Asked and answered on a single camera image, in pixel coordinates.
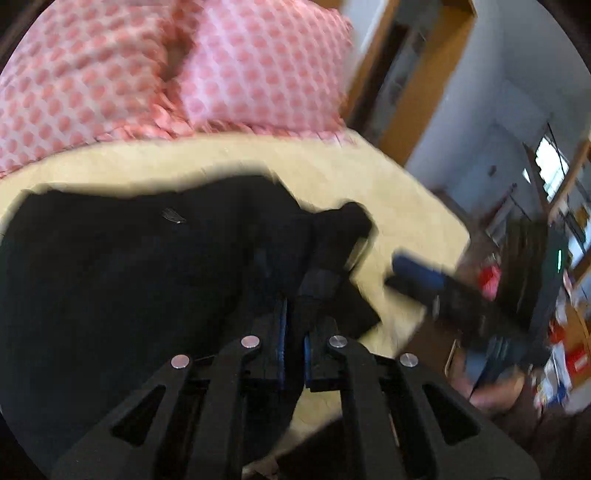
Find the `person's right hand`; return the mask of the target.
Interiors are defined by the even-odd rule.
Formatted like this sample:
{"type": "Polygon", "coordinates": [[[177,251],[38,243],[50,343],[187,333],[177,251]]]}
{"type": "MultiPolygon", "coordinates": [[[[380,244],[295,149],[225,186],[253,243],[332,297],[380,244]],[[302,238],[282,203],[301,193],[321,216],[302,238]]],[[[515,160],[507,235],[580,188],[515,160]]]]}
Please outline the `person's right hand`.
{"type": "Polygon", "coordinates": [[[448,380],[474,407],[488,415],[510,410],[526,383],[525,375],[516,370],[506,379],[476,388],[467,376],[466,356],[462,349],[457,349],[454,354],[448,380]]]}

